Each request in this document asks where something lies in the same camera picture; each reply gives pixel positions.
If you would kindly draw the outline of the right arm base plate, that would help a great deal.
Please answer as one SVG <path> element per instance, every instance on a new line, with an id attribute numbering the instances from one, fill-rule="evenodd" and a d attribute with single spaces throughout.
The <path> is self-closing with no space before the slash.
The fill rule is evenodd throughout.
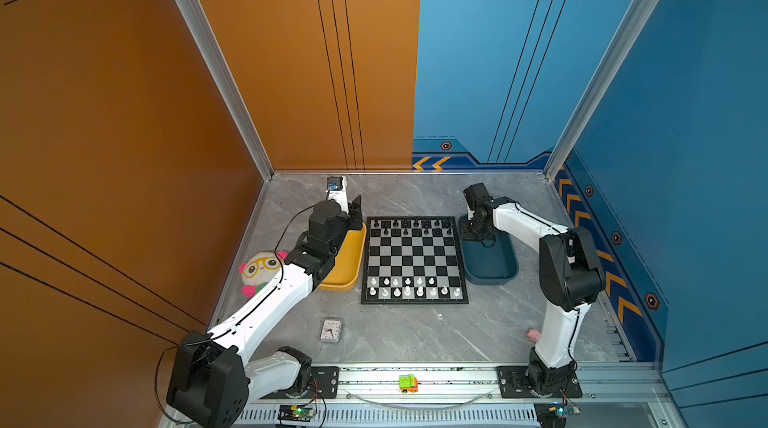
<path id="1" fill-rule="evenodd" d="M 505 399 L 583 397 L 576 371 L 570 365 L 555 369 L 539 364 L 498 366 L 496 374 L 501 396 Z"/>

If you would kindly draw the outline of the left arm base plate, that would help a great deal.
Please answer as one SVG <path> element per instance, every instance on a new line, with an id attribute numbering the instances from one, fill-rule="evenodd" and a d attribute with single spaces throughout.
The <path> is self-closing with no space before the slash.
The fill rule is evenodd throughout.
<path id="1" fill-rule="evenodd" d="M 312 366 L 309 383 L 302 391 L 280 390 L 270 393 L 266 399 L 310 399 L 319 391 L 326 400 L 337 397 L 339 388 L 340 369 L 337 366 Z"/>

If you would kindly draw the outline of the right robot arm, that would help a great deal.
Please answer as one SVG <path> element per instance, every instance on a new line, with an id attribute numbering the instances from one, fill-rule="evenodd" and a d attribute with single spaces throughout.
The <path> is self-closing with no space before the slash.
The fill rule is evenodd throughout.
<path id="1" fill-rule="evenodd" d="M 607 285 L 590 231 L 556 224 L 510 198 L 494 197 L 482 183 L 463 194 L 468 206 L 468 221 L 460 225 L 464 240 L 494 242 L 501 231 L 539 255 L 539 286 L 547 299 L 544 322 L 525 377 L 512 385 L 538 397 L 565 395 L 576 384 L 574 350 L 583 318 Z"/>

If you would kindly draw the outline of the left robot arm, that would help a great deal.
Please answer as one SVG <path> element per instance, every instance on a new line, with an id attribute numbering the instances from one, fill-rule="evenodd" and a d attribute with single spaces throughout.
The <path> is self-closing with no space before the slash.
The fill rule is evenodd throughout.
<path id="1" fill-rule="evenodd" d="M 337 264 L 346 239 L 364 227 L 362 199 L 329 196 L 310 209 L 308 228 L 278 261 L 277 275 L 242 308 L 206 333 L 189 332 L 174 347 L 167 394 L 156 402 L 161 412 L 174 408 L 185 423 L 230 427 L 245 406 L 283 391 L 298 397 L 310 386 L 311 358 L 281 347 L 254 360 L 254 352 Z"/>

